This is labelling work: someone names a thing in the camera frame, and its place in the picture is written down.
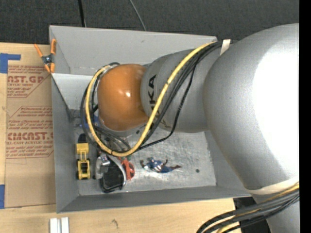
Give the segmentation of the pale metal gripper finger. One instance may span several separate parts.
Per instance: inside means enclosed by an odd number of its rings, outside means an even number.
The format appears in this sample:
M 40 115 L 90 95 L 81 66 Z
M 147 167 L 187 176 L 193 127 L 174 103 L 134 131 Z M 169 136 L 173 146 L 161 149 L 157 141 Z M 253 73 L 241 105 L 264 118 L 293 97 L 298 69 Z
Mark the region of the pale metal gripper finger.
M 102 179 L 104 173 L 107 172 L 107 169 L 110 165 L 110 160 L 108 159 L 106 154 L 101 154 L 96 159 L 95 164 L 95 179 Z

